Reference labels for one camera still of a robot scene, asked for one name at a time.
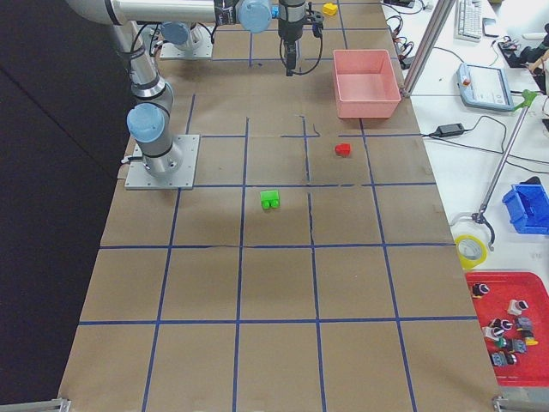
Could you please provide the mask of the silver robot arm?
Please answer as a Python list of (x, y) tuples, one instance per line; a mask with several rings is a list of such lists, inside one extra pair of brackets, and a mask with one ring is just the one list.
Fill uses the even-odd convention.
[(200, 22), (164, 21), (160, 24), (164, 41), (183, 52), (197, 52), (212, 46), (212, 28)]
[(174, 93), (146, 49), (142, 30), (154, 24), (165, 40), (193, 53), (202, 46), (193, 36), (198, 24), (239, 25), (250, 33), (265, 31), (278, 21), (280, 59), (287, 76), (296, 75), (296, 45), (306, 25), (322, 19), (304, 1), (70, 1), (82, 18), (106, 25), (118, 55), (125, 61), (136, 106), (127, 126), (142, 154), (131, 164), (126, 185), (134, 189), (190, 188), (196, 176), (200, 137), (169, 132)]

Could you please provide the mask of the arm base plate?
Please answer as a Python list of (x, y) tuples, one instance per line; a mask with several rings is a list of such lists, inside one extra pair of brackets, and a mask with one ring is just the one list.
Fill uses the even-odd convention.
[(208, 27), (195, 26), (191, 30), (168, 33), (161, 30), (164, 44), (161, 47), (162, 60), (208, 60), (213, 56)]
[(136, 144), (124, 187), (127, 190), (192, 190), (199, 146), (199, 135), (175, 135), (170, 151), (152, 158), (145, 156)]

